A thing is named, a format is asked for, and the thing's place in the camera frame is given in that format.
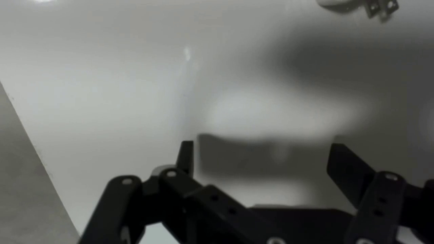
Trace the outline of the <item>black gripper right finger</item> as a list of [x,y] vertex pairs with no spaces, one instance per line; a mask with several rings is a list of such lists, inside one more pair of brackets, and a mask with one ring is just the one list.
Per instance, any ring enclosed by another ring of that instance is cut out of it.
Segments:
[[330,147],[327,173],[357,208],[346,244],[400,244],[400,226],[434,244],[434,180],[422,187],[392,170],[374,170],[345,143]]

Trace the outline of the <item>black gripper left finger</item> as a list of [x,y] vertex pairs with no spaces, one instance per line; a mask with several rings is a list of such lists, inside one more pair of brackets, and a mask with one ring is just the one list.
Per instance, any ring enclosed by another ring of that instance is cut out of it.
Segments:
[[179,244],[254,244],[254,212],[193,172],[194,142],[183,140],[176,162],[147,180],[113,177],[79,244],[140,244],[153,223]]

